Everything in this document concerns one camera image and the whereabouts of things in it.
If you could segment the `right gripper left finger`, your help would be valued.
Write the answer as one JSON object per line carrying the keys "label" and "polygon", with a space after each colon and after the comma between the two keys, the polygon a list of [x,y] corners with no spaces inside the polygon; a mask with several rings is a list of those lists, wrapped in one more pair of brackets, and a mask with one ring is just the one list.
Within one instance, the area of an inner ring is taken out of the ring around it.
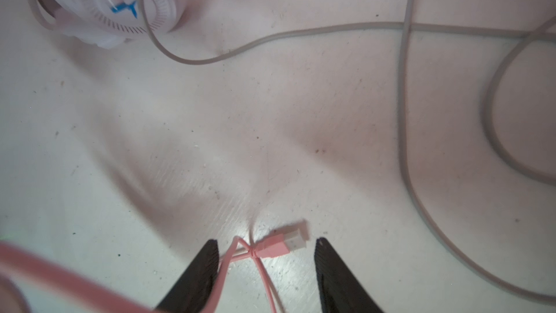
{"label": "right gripper left finger", "polygon": [[173,313],[201,312],[217,281],[219,263],[217,240],[208,240],[156,306],[156,310]]}

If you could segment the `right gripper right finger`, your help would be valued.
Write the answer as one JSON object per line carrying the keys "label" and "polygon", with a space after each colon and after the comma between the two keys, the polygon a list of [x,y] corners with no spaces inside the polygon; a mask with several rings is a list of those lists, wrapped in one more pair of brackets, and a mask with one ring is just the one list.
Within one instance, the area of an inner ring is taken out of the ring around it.
{"label": "right gripper right finger", "polygon": [[317,239],[314,262],[323,312],[384,312],[325,237]]}

